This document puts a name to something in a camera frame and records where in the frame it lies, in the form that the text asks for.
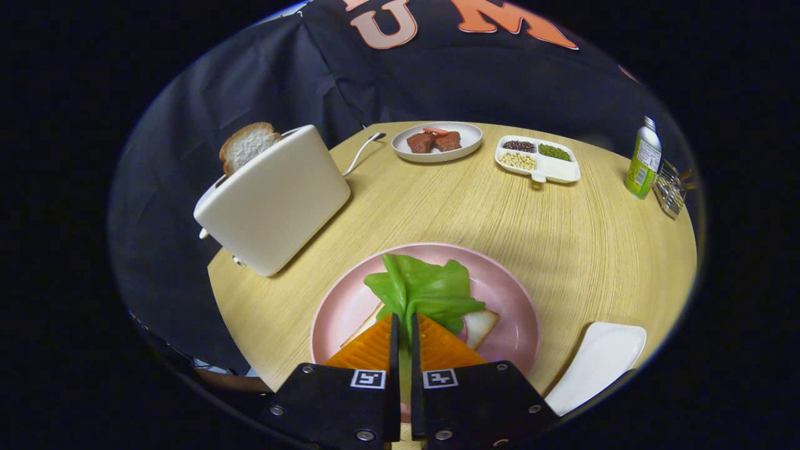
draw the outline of power cord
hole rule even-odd
[[[353,171],[353,169],[355,168],[355,163],[358,161],[358,158],[361,156],[361,152],[364,151],[367,144],[371,143],[374,140],[380,139],[384,136],[386,136],[386,133],[375,133],[374,135],[372,135],[371,138],[367,139],[364,145],[362,145],[361,148],[358,149],[358,153],[355,154],[355,158],[353,158],[353,163],[350,164],[350,168],[347,169],[344,173],[342,173],[342,176],[343,177],[347,176],[350,174],[350,172]]]

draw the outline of lettuce leaf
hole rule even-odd
[[[411,340],[411,317],[415,312],[458,334],[464,328],[462,316],[486,306],[470,296],[470,273],[458,261],[438,266],[388,253],[382,260],[386,272],[367,275],[364,284],[384,303],[377,319],[396,313],[401,329],[406,331],[406,342]]]

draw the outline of white bread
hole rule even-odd
[[[340,346],[343,348],[352,342],[358,335],[363,333],[367,328],[375,324],[378,311],[381,311],[383,303],[379,303],[375,311],[372,311],[369,317],[364,320],[361,327],[355,331],[349,338]],[[477,350],[478,346],[483,343],[483,340],[489,335],[494,328],[494,325],[500,320],[500,315],[488,309],[481,311],[471,312],[464,315],[464,328],[466,328],[466,346],[472,350]]]
[[[375,308],[375,311],[372,311],[372,314],[370,314],[370,316],[369,316],[369,317],[367,317],[367,318],[366,318],[366,320],[364,320],[364,323],[362,323],[362,324],[361,324],[361,327],[359,327],[359,328],[358,328],[358,330],[356,330],[356,331],[355,331],[355,333],[353,333],[352,335],[350,335],[350,337],[349,337],[349,338],[347,338],[347,340],[345,341],[345,343],[344,343],[344,344],[342,344],[340,347],[344,347],[344,346],[346,346],[346,345],[347,345],[347,344],[349,344],[349,343],[350,343],[352,340],[354,340],[356,337],[358,337],[358,335],[360,335],[361,333],[363,333],[364,331],[366,331],[366,329],[367,329],[367,328],[369,328],[369,327],[371,327],[371,326],[375,325],[375,322],[377,322],[377,321],[378,321],[378,320],[376,319],[376,317],[378,316],[378,311],[381,311],[381,308],[382,308],[382,307],[383,307],[383,303],[378,303],[378,307],[376,307],[376,308]]]
[[[466,346],[473,350],[478,349],[498,320],[500,320],[500,315],[488,309],[465,314]]]
[[[281,139],[283,137],[275,132],[271,123],[251,123],[235,132],[222,144],[222,149],[219,151],[222,171],[225,172],[226,176],[230,177],[240,167]]]

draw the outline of red pepper slice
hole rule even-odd
[[[431,133],[431,134],[434,134],[434,135],[437,135],[437,136],[447,136],[447,134],[450,133],[448,130],[443,130],[443,129],[437,128],[437,127],[425,127],[425,128],[422,128],[422,131],[425,131],[426,133]]]

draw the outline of orange cheese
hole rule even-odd
[[[419,313],[417,317],[421,370],[462,368],[486,363],[478,353],[467,347],[442,325]]]
[[[384,317],[356,336],[324,364],[334,368],[389,370],[392,315]]]

